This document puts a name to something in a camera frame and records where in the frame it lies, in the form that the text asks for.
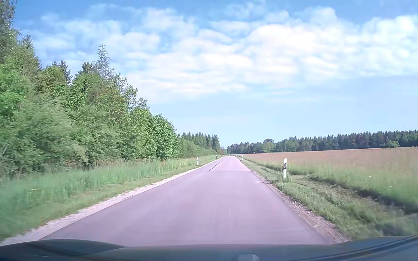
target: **car hood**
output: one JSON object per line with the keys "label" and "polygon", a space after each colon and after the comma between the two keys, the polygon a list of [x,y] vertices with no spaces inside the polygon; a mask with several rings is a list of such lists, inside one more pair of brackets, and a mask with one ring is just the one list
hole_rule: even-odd
{"label": "car hood", "polygon": [[[120,246],[89,240],[51,239],[0,246],[0,258],[11,260],[133,260],[133,261],[234,261],[234,260],[347,260],[374,254],[377,246],[392,245],[404,237],[379,237],[333,245],[222,244],[177,246]],[[406,247],[402,259],[415,257],[417,246]]]}

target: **road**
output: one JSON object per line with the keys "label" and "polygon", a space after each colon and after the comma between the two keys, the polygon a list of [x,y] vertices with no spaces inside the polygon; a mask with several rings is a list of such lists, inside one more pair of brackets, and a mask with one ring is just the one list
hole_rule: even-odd
{"label": "road", "polygon": [[328,244],[236,157],[223,157],[43,239],[124,246]]}

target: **windshield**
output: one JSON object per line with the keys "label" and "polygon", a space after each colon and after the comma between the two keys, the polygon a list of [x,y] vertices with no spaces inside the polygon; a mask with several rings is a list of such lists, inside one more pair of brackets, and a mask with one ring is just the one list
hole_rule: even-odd
{"label": "windshield", "polygon": [[0,0],[0,246],[418,234],[418,1]]}

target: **white roadside post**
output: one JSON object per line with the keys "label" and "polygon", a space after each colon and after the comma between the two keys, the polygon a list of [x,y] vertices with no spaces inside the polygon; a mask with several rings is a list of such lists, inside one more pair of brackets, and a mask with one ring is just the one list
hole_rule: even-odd
{"label": "white roadside post", "polygon": [[283,178],[286,178],[286,167],[287,167],[286,160],[287,158],[283,160]]}

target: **road edge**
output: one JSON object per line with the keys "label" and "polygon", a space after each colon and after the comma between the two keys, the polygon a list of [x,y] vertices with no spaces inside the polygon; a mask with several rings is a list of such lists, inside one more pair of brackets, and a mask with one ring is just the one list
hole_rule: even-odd
{"label": "road edge", "polygon": [[338,231],[335,224],[329,222],[325,218],[316,215],[312,210],[306,207],[304,204],[298,202],[291,196],[280,191],[270,181],[264,178],[262,175],[257,174],[256,171],[249,169],[252,174],[256,175],[264,184],[270,188],[284,203],[287,207],[292,209],[298,216],[300,216],[306,223],[321,234],[326,240],[332,244],[343,243],[350,241],[351,239],[344,236]]}
{"label": "road edge", "polygon": [[15,235],[9,238],[6,238],[2,241],[0,241],[0,246],[5,246],[5,245],[11,245],[11,244],[16,244],[16,243],[23,243],[23,242],[29,242],[29,241],[35,241],[35,240],[40,240],[42,238],[44,238],[45,236],[48,236],[49,234],[52,234],[58,230],[60,230],[61,228],[65,228],[66,226],[73,224],[74,222],[77,222],[85,217],[88,217],[90,215],[95,214],[96,212],[99,212],[101,210],[104,210],[112,205],[115,205],[121,201],[124,201],[125,199],[128,199],[130,197],[136,196],[138,194],[141,194],[145,191],[148,191],[150,189],[153,189],[155,187],[158,187],[162,184],[165,184],[169,181],[172,181],[174,179],[177,179],[183,175],[189,174],[197,169],[200,169],[202,167],[207,166],[208,164],[211,164],[213,162],[216,162],[218,160],[223,159],[223,157],[220,157],[218,159],[215,159],[211,162],[208,162],[200,167],[194,168],[194,169],[190,169],[187,170],[183,173],[180,174],[176,174],[173,175],[171,177],[168,177],[166,179],[163,179],[161,181],[157,181],[154,182],[152,184],[148,184],[146,186],[142,186],[133,190],[128,190],[125,191],[123,193],[120,193],[117,196],[114,196],[112,198],[103,200],[99,203],[96,203],[94,205],[91,205],[89,207],[83,208],[81,210],[79,210],[78,212],[74,213],[74,214],[70,214],[67,215],[65,217],[61,217],[58,219],[54,219],[51,220],[49,222],[47,222],[45,225],[40,226],[38,228],[33,228],[32,230],[26,232],[25,234],[19,234],[19,235]]}

